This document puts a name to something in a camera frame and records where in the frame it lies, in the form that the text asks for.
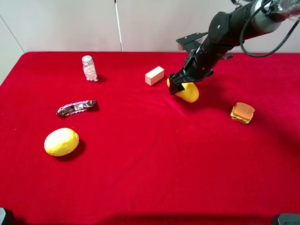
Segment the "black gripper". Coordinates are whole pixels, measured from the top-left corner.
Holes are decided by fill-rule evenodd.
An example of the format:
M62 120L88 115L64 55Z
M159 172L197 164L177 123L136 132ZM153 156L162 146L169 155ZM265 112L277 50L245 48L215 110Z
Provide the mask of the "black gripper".
M175 83L175 73L168 77L169 92L175 95L185 88L182 83L196 83L210 76L212 69L229 51L228 45L214 44L206 37L201 46L190 53L184 67L178 73L178 84Z

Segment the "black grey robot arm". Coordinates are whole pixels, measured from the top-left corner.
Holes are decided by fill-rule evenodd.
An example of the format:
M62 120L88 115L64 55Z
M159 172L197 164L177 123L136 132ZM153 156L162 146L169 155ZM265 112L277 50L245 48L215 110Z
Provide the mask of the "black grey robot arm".
M274 32L284 20L300 16L298 0L249 0L246 5L233 1L237 7L231 13L218 12L205 33L194 33L177 39L188 53L183 67L169 75L169 92L174 95L183 91L185 83L197 83L213 74L216 64L231 58L228 51L240 46L251 57L267 57L281 48L299 25L295 22L280 44L265 54L248 52L245 40Z

